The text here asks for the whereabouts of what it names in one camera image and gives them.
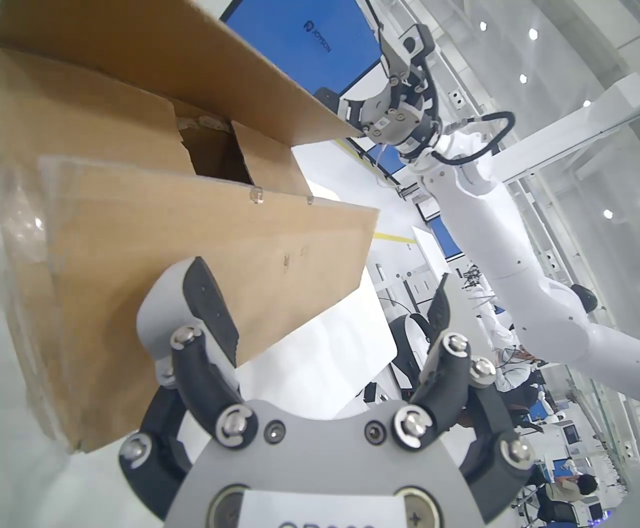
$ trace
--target logo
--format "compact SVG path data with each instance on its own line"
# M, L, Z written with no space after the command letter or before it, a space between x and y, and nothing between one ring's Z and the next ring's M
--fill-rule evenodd
M307 33L311 33L311 35L313 35L316 38L316 40L319 42L319 44L324 49L326 49L327 53L331 53L331 46L329 46L328 42L324 39L324 37L322 36L320 31L318 31L316 29L316 25L313 23L312 20L307 20L305 22L305 25L302 26L302 27Z

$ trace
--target label sticker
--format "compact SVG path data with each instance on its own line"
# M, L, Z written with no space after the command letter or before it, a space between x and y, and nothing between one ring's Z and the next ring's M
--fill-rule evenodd
M406 528L402 497L247 490L238 528Z
M384 127L386 127L391 121L389 119L387 119L386 117L382 116L377 123L373 123L374 126L379 129L382 130Z

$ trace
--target clear packing tape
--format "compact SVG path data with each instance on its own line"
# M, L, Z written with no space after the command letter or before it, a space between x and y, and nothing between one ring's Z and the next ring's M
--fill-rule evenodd
M25 169L5 167L1 182L4 313L26 382L29 407L44 433L71 450L74 446L63 433L60 419L65 418L54 409L55 391L47 375L60 342L55 338L58 307L47 252L43 187Z

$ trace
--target black cable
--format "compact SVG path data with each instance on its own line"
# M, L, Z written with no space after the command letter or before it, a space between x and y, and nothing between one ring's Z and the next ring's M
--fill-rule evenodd
M409 308L407 308L405 305L403 305L402 303L399 303L398 301L392 301L391 299L387 299L386 297L378 297L378 299L380 299L381 301L389 301L392 305L393 303L402 306L407 312L409 312L410 314L413 314L414 312L412 312Z
M475 161L479 157L484 156L494 146L496 146L498 143L500 143L500 141L502 141L504 139L504 137L509 132L511 132L511 129L516 124L516 116L515 116L515 114L513 112L504 112L504 111L503 112L494 112L492 114L483 115L480 118L480 121L497 121L498 119L506 119L507 120L507 124L505 125L505 127L500 132L498 132L496 137L494 137L491 141L489 141L489 143L487 143L483 148L481 148L477 152L474 152L470 156L459 157L459 158L456 158L456 159L448 159L448 158L444 157L442 154L440 154L438 152L435 152L435 151L433 151L431 153L431 155L434 157L434 159L440 161L444 165L459 166L459 165L464 165L464 164L467 164L467 163L471 163L472 161Z
M506 362L504 362L502 365L498 365L498 366L496 366L496 368L497 368L497 369L500 369L500 368L505 367L505 366L507 366L507 365L520 365L521 363L527 363L528 361L530 361L530 360L528 360L528 359L523 359L523 360L521 360L521 361L516 361L516 362L514 362L514 361L513 361L513 357L514 357L518 352L521 352L521 350L520 350L518 347L514 347L514 348L513 348L513 352L511 353L511 356L509 356L509 359L507 359L507 360L506 360Z

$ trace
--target white robotic arm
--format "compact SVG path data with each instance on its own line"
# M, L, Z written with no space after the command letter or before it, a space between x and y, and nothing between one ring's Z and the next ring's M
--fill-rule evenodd
M371 3L363 2L370 24L379 24ZM456 244L486 275L530 353L640 399L640 341L591 323L578 296L544 275L515 203L492 177L491 150L515 124L513 114L443 127L426 61L435 50L429 29L415 24L396 38L379 24L376 38L389 78L380 94L354 101L321 88L316 97L373 142L397 149L437 200ZM489 143L482 134L460 131L469 122L501 119L507 125Z
M480 134L454 132L445 138L435 148L450 158L467 156L482 145ZM515 203L491 176L491 154L455 167L423 151L409 167L436 198L456 244L511 314L525 348L639 399L640 341L592 323L578 296L544 275Z

